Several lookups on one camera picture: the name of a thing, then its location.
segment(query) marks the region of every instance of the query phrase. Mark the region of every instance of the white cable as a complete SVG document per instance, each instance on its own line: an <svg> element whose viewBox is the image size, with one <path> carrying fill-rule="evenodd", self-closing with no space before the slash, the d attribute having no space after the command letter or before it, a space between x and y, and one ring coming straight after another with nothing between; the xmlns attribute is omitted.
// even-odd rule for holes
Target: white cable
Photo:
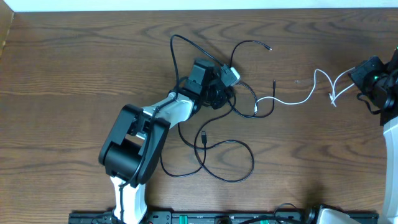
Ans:
<svg viewBox="0 0 398 224"><path fill-rule="evenodd" d="M322 74L324 74L324 75L328 78L328 80L329 80L329 82L330 82L332 92L331 92L331 94L329 93L329 97L330 97L331 103L332 103L334 106L336 106L336 104L335 104L336 99L337 99L342 93L344 93L346 90L348 90L348 89L350 89L352 86L354 86L354 83L353 83L353 84L351 84L350 86L348 86L347 88L345 88L343 91L339 92L339 93L336 95L336 91L335 91L336 82L337 82L337 80L338 80L341 76L343 76L345 73L351 71L352 69L354 69L354 68L350 68L350 69L348 69L347 71L341 73L341 74L336 78L336 80L335 80L333 83L331 82L331 79L330 79L330 77L328 76L328 74L326 74L326 72L324 72L324 71L322 71L322 70L320 70L320 69L315 69L315 71L314 71L314 73L313 73L313 87L312 87L312 90L311 90L310 94L307 96L307 98L306 98L305 100L303 100L303 101L296 102L296 103L286 103L286 102L284 102L284 101L282 101L282 100L280 100L280 99L278 99L278 98L275 98L275 97L273 97L273 96L265 96L265 97L262 97L262 98L258 99L258 100L257 100L257 103L260 102L261 100L264 100L264 99L274 99L274 100L276 100L276 101L278 101L278 102L280 102L280 103L283 103L283 104L285 104L285 105L297 105L297 104L304 103L304 102L306 102L306 101L311 97L313 91L315 90L315 86L317 85L317 79L316 79L316 77L317 77L317 72L321 72Z"/></svg>

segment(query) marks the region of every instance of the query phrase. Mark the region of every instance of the tabletop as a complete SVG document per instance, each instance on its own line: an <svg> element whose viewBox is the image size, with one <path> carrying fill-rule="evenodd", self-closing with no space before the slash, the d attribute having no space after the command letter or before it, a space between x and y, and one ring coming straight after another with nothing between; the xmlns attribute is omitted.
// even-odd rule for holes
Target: tabletop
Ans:
<svg viewBox="0 0 398 224"><path fill-rule="evenodd" d="M0 62L0 220L66 223L74 211L115 205L114 189L98 154L120 109L149 106L175 85L170 36L183 35L234 66L258 96L305 99L314 70L334 80L372 55L390 59L397 42L397 9L284 9L245 11L140 11L18 13ZM206 58L175 40L180 76ZM343 76L336 89L351 80ZM147 183L146 202L175 211L269 211L290 202L327 203L344 210L381 212L386 146L379 125L354 87L330 104L322 75L301 105L275 103L264 119L234 113L209 124L208 144L244 141L255 157L248 180L224 183L203 170L172 178L160 166ZM250 92L236 87L236 107L252 113ZM271 107L261 101L259 114ZM202 108L181 124L192 142L199 126L228 111ZM197 169L193 150L169 131L162 151L174 174ZM237 179L250 171L244 147L208 151L207 166Z"/></svg>

